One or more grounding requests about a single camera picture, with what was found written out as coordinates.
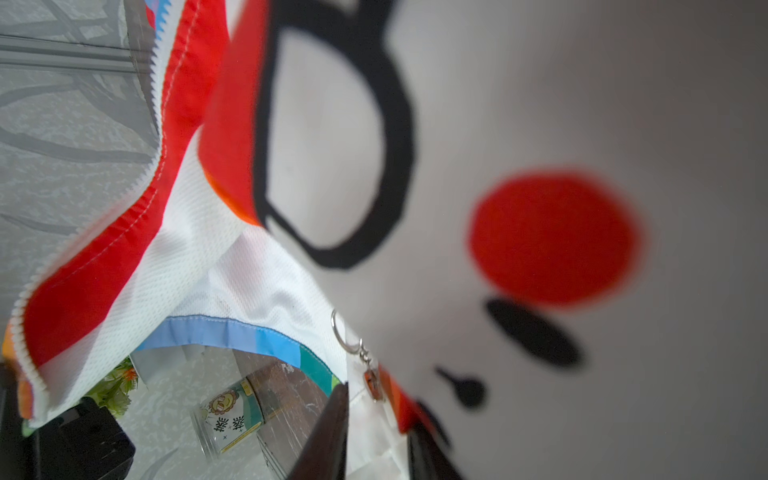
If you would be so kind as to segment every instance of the cartoon face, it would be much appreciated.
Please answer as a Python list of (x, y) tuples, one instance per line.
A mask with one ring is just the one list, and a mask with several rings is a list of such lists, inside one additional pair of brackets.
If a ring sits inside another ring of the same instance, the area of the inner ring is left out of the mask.
[(765, 142), (707, 99), (752, 124), (761, 83), (706, 29), (679, 41), (673, 5), (544, 3), (253, 0), (201, 163), (467, 478), (711, 475), (698, 452), (731, 447), (691, 419), (731, 428), (717, 392), (760, 371), (758, 295), (736, 305), (728, 279), (768, 269), (750, 220)]
[(211, 413), (216, 415), (223, 415), (229, 412), (232, 407), (235, 406), (235, 402), (239, 397), (238, 393), (234, 390), (227, 390), (215, 399), (211, 400), (208, 404), (208, 409)]

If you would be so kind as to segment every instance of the patterned wallpaper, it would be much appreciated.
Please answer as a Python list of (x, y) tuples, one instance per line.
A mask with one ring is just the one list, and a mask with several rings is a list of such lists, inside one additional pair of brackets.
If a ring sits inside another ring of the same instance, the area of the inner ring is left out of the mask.
[(0, 0), (0, 35), (127, 48), (123, 0)]
[[(128, 45), (122, 0), (0, 0), (0, 35)], [(0, 68), (0, 327), (44, 258), (144, 172), (157, 133), (135, 74)]]

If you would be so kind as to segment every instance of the wooden table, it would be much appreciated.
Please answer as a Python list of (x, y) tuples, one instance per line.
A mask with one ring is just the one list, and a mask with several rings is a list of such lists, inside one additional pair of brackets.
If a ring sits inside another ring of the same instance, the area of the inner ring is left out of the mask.
[(261, 404), (264, 425), (257, 431), (267, 462), (285, 478), (299, 458), (328, 397), (301, 370), (256, 353), (233, 351), (237, 368)]

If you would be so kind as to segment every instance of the white fabric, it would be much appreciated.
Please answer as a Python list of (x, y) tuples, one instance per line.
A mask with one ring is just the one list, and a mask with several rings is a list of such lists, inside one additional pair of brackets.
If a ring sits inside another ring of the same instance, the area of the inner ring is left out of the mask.
[(261, 227), (248, 226), (170, 316), (205, 315), (265, 326), (312, 350), (341, 382), (346, 354), (312, 277)]
[[(159, 131), (163, 130), (163, 118), (161, 115), (162, 85), (183, 7), (184, 0), (172, 0), (170, 2), (167, 11), (163, 13), (166, 20), (164, 31), (158, 31), (157, 41), (152, 55), (152, 104), (154, 107), (154, 117)], [(109, 208), (106, 209), (102, 215), (97, 216), (90, 225), (79, 230), (78, 233), (71, 238), (71, 242), (66, 245), (62, 251), (52, 253), (51, 257), (38, 269), (38, 272), (32, 276), (30, 283), (25, 285), (25, 290), (19, 295), (19, 298), (15, 302), (15, 308), (12, 311), (9, 326), (13, 335), (13, 343), (19, 365), (32, 387), (34, 401), (32, 405), (33, 418), (30, 420), (30, 425), (40, 426), (46, 423), (50, 418), (53, 418), (53, 416), (56, 416), (59, 412), (69, 408), (69, 406), (60, 403), (62, 396), (65, 395), (65, 389), (68, 389), (70, 393), (74, 392), (70, 397), (79, 399), (82, 394), (85, 394), (89, 390), (90, 386), (88, 384), (80, 384), (78, 386), (80, 389), (79, 393), (78, 390), (71, 389), (72, 386), (65, 386), (66, 381), (72, 380), (75, 376), (81, 374), (79, 364), (75, 364), (74, 366), (61, 366), (61, 368), (58, 368), (65, 373), (65, 378), (50, 376), (46, 378), (43, 369), (36, 368), (36, 365), (32, 362), (29, 352), (27, 351), (24, 330), (22, 327), (22, 318), (27, 302), (35, 289), (40, 286), (45, 278), (52, 275), (57, 268), (69, 261), (80, 249), (84, 248), (88, 242), (100, 234), (112, 220), (119, 217), (142, 195), (145, 187), (150, 183), (154, 176), (154, 172), (159, 164), (163, 138), (160, 139), (160, 144), (153, 163), (149, 166), (144, 176), (125, 193), (120, 201), (115, 205), (109, 206)], [(83, 338), (81, 339), (81, 342), (76, 344), (73, 348), (78, 347), (79, 345), (79, 348), (82, 349), (85, 346), (87, 349), (87, 343), (89, 342), (89, 339)], [(85, 351), (80, 351), (75, 354), (74, 357), (66, 356), (62, 357), (60, 360), (64, 362), (69, 361), (67, 359), (84, 360), (86, 355)], [(113, 366), (103, 369), (101, 374), (104, 375), (106, 372), (109, 372)], [(96, 378), (93, 383), (97, 382), (99, 379), (101, 379), (101, 377)], [(56, 382), (56, 385), (51, 386), (49, 383), (50, 381)]]
[(240, 20), (240, 15), (243, 13), (243, 7), (245, 2), (243, 0), (224, 0), (224, 10), (227, 15), (227, 30), (230, 33), (230, 38), (235, 35), (235, 28), (237, 22)]
[[(404, 217), (348, 271), (316, 265), (268, 227), (441, 419), (466, 478), (768, 475), (756, 422), (768, 403), (768, 44), (755, 21), (764, 8), (396, 3), (386, 50), (413, 106), (417, 155)], [(291, 59), (277, 64), (272, 115), (290, 129), (270, 137), (270, 152), (322, 138), (338, 145), (337, 165), (367, 161), (374, 145), (332, 128), (339, 112), (366, 118), (367, 106), (317, 100), (336, 91), (325, 80), (343, 74), (338, 64), (308, 64), (315, 70), (298, 78), (280, 76)], [(484, 308), (498, 291), (467, 248), (478, 199), (506, 177), (553, 168), (619, 192), (646, 242), (617, 295), (545, 312), (584, 347), (587, 365), (567, 374), (499, 335)], [(270, 178), (274, 207), (310, 243), (344, 238), (338, 225), (358, 218), (360, 197), (328, 210), (329, 192), (356, 191), (367, 173), (331, 164), (309, 182), (300, 168), (273, 172), (283, 176)], [(482, 379), (483, 408), (463, 408), (436, 365)]]
[(48, 387), (50, 404), (35, 410), (33, 426), (71, 407), (126, 352), (139, 346), (245, 228), (245, 223), (218, 200), (205, 179), (196, 155), (198, 137), (199, 131), (184, 155), (160, 231), (107, 318), (39, 369)]
[(346, 441), (347, 478), (407, 480), (408, 437), (397, 429), (392, 405), (374, 402), (358, 356), (348, 356), (349, 430)]

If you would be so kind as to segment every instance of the metal key ring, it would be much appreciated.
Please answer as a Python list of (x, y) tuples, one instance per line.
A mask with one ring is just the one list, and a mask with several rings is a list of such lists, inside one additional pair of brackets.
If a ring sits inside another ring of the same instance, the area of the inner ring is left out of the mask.
[(333, 328), (333, 335), (336, 335), (336, 340), (339, 341), (341, 348), (349, 354), (357, 355), (363, 350), (362, 339), (360, 339), (355, 346), (350, 346), (347, 342), (342, 340), (339, 330), (336, 329), (336, 309), (331, 312), (331, 327)]

